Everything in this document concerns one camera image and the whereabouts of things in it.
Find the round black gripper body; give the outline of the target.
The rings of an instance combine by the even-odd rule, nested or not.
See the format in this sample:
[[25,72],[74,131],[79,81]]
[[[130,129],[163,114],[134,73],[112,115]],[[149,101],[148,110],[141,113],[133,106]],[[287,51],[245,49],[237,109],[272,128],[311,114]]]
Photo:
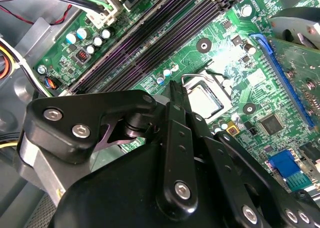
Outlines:
[[213,172],[194,160],[183,175],[194,175],[196,208],[182,211],[161,195],[164,169],[157,145],[139,148],[73,184],[50,222],[52,228],[227,228],[218,209],[223,199]]

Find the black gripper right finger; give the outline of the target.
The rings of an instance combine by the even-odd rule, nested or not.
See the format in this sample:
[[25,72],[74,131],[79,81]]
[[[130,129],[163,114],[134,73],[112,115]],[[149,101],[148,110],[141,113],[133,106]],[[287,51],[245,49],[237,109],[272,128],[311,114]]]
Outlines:
[[186,110],[196,153],[213,173],[222,201],[218,208],[228,228],[318,228],[320,209],[309,195],[289,194],[229,134],[212,135],[204,119],[191,111],[187,90],[174,86],[174,100]]

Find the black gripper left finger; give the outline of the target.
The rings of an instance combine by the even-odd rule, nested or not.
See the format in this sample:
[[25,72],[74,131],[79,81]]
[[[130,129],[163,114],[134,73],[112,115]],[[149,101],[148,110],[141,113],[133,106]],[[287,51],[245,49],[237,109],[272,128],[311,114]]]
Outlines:
[[167,215],[190,215],[198,206],[191,113],[187,90],[171,81],[167,95],[143,90],[41,98],[26,108],[19,158],[55,205],[90,173],[92,153],[145,139],[160,147],[156,201]]

